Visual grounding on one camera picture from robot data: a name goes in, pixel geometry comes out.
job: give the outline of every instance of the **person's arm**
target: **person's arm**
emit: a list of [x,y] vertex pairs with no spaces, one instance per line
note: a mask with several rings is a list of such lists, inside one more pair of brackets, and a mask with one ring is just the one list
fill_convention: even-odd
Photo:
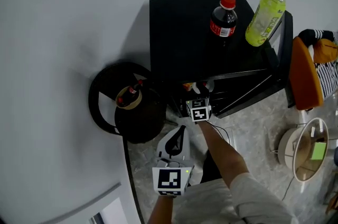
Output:
[[243,157],[224,141],[212,125],[199,123],[212,159],[232,195],[236,213],[246,223],[298,224],[298,220],[275,195],[250,174]]
[[202,121],[199,122],[206,144],[218,167],[221,176],[228,187],[237,175],[249,172],[243,157],[220,135],[212,125]]
[[148,224],[171,224],[173,197],[159,196]]

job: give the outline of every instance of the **green object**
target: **green object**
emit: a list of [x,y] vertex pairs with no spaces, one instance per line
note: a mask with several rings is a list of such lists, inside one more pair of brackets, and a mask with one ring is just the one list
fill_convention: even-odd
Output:
[[316,142],[313,148],[311,160],[322,160],[324,158],[326,143]]
[[245,38],[253,46],[262,45],[269,38],[285,11],[285,0],[260,0]]

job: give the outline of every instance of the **black table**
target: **black table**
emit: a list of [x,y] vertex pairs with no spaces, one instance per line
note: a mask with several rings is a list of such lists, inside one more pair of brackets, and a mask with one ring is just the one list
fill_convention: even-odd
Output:
[[151,0],[151,71],[167,89],[169,104],[187,116],[185,101],[194,99],[182,84],[215,81],[210,95],[213,113],[224,117],[283,89],[292,53],[292,16],[281,19],[278,54],[267,40],[251,46],[245,30],[254,12],[246,0],[236,0],[238,22],[231,41],[216,45],[210,33],[212,11],[220,0]]

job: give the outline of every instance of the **table top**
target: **table top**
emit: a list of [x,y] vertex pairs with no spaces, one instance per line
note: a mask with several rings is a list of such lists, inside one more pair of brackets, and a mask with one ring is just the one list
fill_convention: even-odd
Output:
[[327,151],[328,131],[324,120],[314,118],[308,122],[299,139],[294,154],[294,175],[299,181],[308,181],[322,166]]
[[194,82],[269,71],[265,50],[251,46],[245,30],[254,12],[236,0],[237,26],[231,41],[215,46],[210,17],[220,0],[150,0],[151,71],[159,80]]

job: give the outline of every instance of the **white sleeve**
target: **white sleeve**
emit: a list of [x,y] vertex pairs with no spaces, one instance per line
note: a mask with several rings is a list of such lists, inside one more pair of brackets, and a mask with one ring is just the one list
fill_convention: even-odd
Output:
[[246,223],[298,224],[286,205],[249,173],[238,175],[230,191],[235,211]]

